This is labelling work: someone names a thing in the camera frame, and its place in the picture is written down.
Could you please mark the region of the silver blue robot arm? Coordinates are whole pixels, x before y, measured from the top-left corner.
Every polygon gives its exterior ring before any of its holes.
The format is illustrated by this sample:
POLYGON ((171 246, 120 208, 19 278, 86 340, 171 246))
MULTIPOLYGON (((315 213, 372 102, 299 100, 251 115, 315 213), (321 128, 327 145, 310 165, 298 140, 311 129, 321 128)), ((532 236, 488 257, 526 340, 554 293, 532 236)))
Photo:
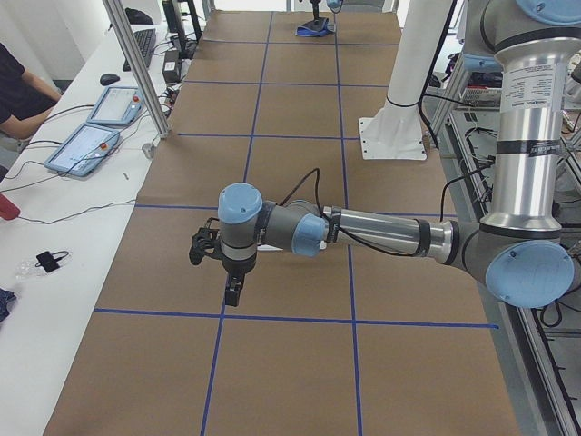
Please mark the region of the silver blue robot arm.
POLYGON ((337 242, 433 258, 520 308, 563 296, 576 268, 561 246, 552 204, 566 69, 579 48, 577 1, 469 2, 464 56, 503 73, 489 212, 477 223, 431 223, 292 198, 274 203, 250 184, 231 184, 220 194, 220 225, 211 234, 212 257, 228 274, 225 303, 238 304, 260 246, 311 257, 337 242))
MULTIPOLYGON (((329 23, 329 19, 320 16, 319 8, 320 0, 310 0, 309 3, 311 4, 312 7, 313 19, 302 25, 302 27, 305 27, 311 31, 321 31, 329 23)), ((327 0, 326 4, 330 11, 333 14, 336 14, 341 10, 343 1, 327 0)))

